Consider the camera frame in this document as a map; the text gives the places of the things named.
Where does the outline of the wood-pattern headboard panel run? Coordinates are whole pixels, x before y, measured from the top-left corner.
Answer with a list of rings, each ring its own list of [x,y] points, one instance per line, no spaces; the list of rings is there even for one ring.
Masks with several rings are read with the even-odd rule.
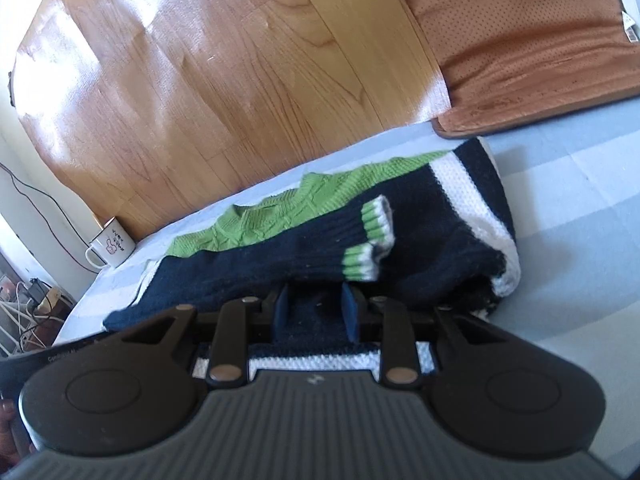
[[[450,105],[405,0],[42,0],[12,98],[55,177],[135,238]]]

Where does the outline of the brown mesh cushion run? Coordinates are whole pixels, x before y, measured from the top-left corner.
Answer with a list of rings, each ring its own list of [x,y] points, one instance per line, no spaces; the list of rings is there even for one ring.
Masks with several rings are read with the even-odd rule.
[[[620,0],[405,0],[450,109],[444,138],[492,133],[638,96],[639,46]]]

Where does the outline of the white enamel mug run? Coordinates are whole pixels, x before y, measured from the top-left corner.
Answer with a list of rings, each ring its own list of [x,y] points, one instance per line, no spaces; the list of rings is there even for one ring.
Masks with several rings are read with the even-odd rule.
[[[95,269],[117,268],[134,253],[136,248],[137,243],[119,220],[111,218],[93,237],[85,251],[85,257],[90,266]]]

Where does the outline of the blue white striped bedsheet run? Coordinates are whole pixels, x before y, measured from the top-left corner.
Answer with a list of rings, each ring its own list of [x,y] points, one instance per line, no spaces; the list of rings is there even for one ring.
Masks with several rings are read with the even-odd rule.
[[[627,100],[487,139],[510,204],[522,277],[491,322],[574,362],[600,382],[606,413],[592,452],[621,476],[639,463],[639,103]],[[99,274],[56,340],[102,330],[149,283],[177,236],[231,204],[296,188],[306,174],[450,148],[427,124],[393,129],[306,162],[148,236]]]

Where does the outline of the green navy white knit sweater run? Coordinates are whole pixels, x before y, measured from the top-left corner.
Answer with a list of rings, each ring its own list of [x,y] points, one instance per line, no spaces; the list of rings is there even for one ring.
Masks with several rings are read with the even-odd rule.
[[[254,365],[368,358],[352,338],[343,292],[389,296],[409,309],[488,313],[521,278],[512,214],[486,145],[395,157],[232,206],[213,226],[177,237],[141,298],[104,320],[119,332],[190,304],[202,313],[283,292],[272,341]]]

